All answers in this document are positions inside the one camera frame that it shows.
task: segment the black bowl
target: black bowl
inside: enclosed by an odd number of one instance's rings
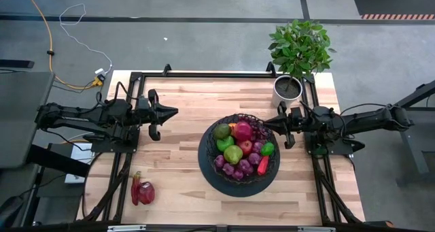
[[[254,166],[254,172],[246,176],[244,175],[241,180],[235,180],[233,177],[226,175],[222,169],[216,168],[214,165],[214,160],[216,157],[220,154],[224,154],[223,152],[218,150],[218,147],[216,146],[216,139],[213,137],[213,131],[214,129],[222,123],[230,124],[230,123],[238,123],[240,119],[243,119],[244,121],[250,121],[251,125],[256,125],[257,127],[262,127],[266,129],[266,141],[271,142],[275,146],[275,151],[269,156],[268,165],[266,168],[266,173],[264,175],[258,175],[257,174],[257,166]],[[233,184],[251,184],[254,182],[259,182],[267,178],[274,170],[274,167],[277,162],[277,156],[279,156],[277,153],[279,153],[278,149],[278,143],[275,139],[275,136],[273,135],[273,132],[262,126],[262,120],[256,118],[255,116],[249,115],[249,114],[234,114],[232,116],[224,117],[220,120],[218,120],[213,126],[211,126],[211,130],[207,136],[206,141],[206,149],[207,149],[207,158],[209,161],[209,164],[212,166],[212,168],[215,170],[216,174],[219,176],[222,176],[226,181],[231,182]]]

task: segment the fruit bowl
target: fruit bowl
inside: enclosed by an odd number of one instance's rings
[[[257,172],[258,166],[257,165],[252,165],[254,172],[252,172],[249,175],[243,175],[243,178],[241,178],[240,180],[237,180],[237,179],[233,178],[232,176],[227,175],[226,172],[222,168],[216,167],[216,165],[215,165],[216,157],[223,154],[223,152],[218,149],[217,140],[213,136],[213,133],[215,132],[215,128],[218,127],[222,123],[231,124],[231,123],[238,123],[238,122],[246,122],[252,127],[252,129],[254,131],[253,135],[256,136],[255,140],[251,139],[252,142],[256,142],[256,141],[270,142],[275,147],[275,150],[272,152],[272,154],[270,154],[268,156],[268,165],[267,165],[265,173],[263,175],[258,174],[258,172]],[[259,118],[256,118],[255,116],[249,115],[249,114],[234,114],[232,116],[227,116],[227,117],[224,117],[224,118],[218,120],[215,124],[213,124],[211,131],[206,136],[206,138],[207,138],[207,141],[206,141],[205,147],[207,149],[207,159],[209,161],[209,164],[212,166],[212,168],[214,169],[214,171],[217,175],[222,176],[225,179],[225,181],[231,182],[233,184],[251,184],[253,182],[259,182],[259,181],[265,179],[266,177],[268,177],[270,175],[270,173],[274,169],[274,166],[275,166],[276,161],[277,161],[276,158],[277,158],[277,156],[279,156],[277,154],[277,153],[279,153],[278,143],[277,143],[277,140],[275,139],[275,136],[273,135],[273,132],[270,129],[263,127],[262,120],[260,120]],[[232,166],[235,169],[237,169],[238,165],[232,165]]]

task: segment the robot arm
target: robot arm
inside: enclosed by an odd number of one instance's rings
[[[43,131],[49,128],[70,127],[93,132],[84,139],[93,143],[94,152],[134,152],[139,139],[139,127],[149,123],[149,134],[154,141],[160,140],[157,125],[162,125],[178,113],[178,109],[159,104],[157,92],[148,91],[137,99],[137,107],[124,99],[106,102],[97,100],[91,109],[65,107],[48,103],[39,108],[35,122]]]
[[[299,107],[292,108],[291,113],[287,115],[285,103],[281,102],[277,109],[278,116],[264,121],[265,127],[286,136],[285,147],[287,149],[295,144],[292,132],[314,133],[316,144],[328,146],[339,139],[362,144],[349,139],[347,136],[376,129],[405,131],[413,125],[412,121],[408,119],[406,110],[396,105],[387,105],[375,111],[341,116],[336,114],[332,108],[317,106],[311,109],[303,102],[301,103],[308,112],[307,116],[302,116]]]

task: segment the gray floor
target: gray floor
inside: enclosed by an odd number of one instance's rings
[[[89,15],[152,17],[300,18],[299,0],[36,0],[46,14],[85,3]],[[307,0],[314,18],[358,18],[353,0]],[[0,0],[0,13],[36,14],[28,0]],[[70,14],[81,14],[80,9]],[[68,27],[91,48],[103,50],[114,69],[264,70],[274,24],[80,23]],[[54,70],[72,84],[85,84],[108,62],[69,39],[51,22]],[[435,78],[433,26],[326,26],[332,40],[331,72],[342,109],[359,103],[395,103]],[[48,70],[48,36],[42,22],[1,21],[0,57],[35,61]],[[90,107],[94,90],[81,95],[53,88],[49,101]],[[59,129],[72,137],[79,131]],[[366,148],[355,155],[355,169],[367,220],[390,220],[397,227],[435,230],[433,186],[398,188],[396,178],[414,167],[400,135],[359,134]],[[38,133],[36,144],[61,142]],[[61,221],[59,217],[52,221]]]

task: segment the white cable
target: white cable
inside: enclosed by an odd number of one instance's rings
[[[77,135],[77,136],[74,136],[74,137],[70,137],[69,139],[67,139],[68,141],[70,141],[70,140],[72,140],[72,139],[75,139],[75,138],[77,138],[77,137],[81,137],[81,136],[83,136],[83,135],[86,135],[86,134],[90,134],[90,133],[92,133],[92,132],[87,132],[87,133],[81,133],[81,134],[79,134],[79,135]]]
[[[67,12],[70,8],[77,7],[77,6],[80,6],[80,5],[83,6],[84,14],[82,14],[82,15],[80,16],[79,20],[78,20],[77,22],[75,22],[75,23],[72,23],[72,24],[63,23],[63,22],[62,22],[62,15],[65,14],[65,12]],[[109,58],[109,57],[108,57],[104,52],[90,49],[90,48],[88,47],[88,45],[86,45],[86,44],[84,44],[84,43],[82,43],[82,42],[79,42],[79,41],[77,40],[77,38],[75,38],[74,36],[70,35],[70,34],[68,33],[68,31],[67,31],[67,30],[64,28],[64,26],[63,26],[63,25],[76,25],[76,24],[78,24],[78,23],[82,20],[83,16],[85,16],[85,15],[86,15],[86,6],[84,5],[84,3],[80,3],[80,4],[77,4],[77,5],[72,5],[71,7],[68,7],[65,11],[63,11],[63,13],[59,16],[60,27],[62,27],[63,31],[64,31],[64,32],[65,32],[65,33],[66,33],[70,38],[73,38],[73,39],[74,39],[78,44],[85,46],[85,47],[86,47],[89,51],[91,51],[91,52],[98,52],[99,54],[104,55],[104,56],[107,58],[107,60],[110,62],[109,69],[108,69],[107,71],[104,71],[106,74],[108,74],[108,73],[111,71],[111,68],[112,68],[112,66],[113,66],[113,65],[111,64],[111,59],[110,59],[110,58]]]

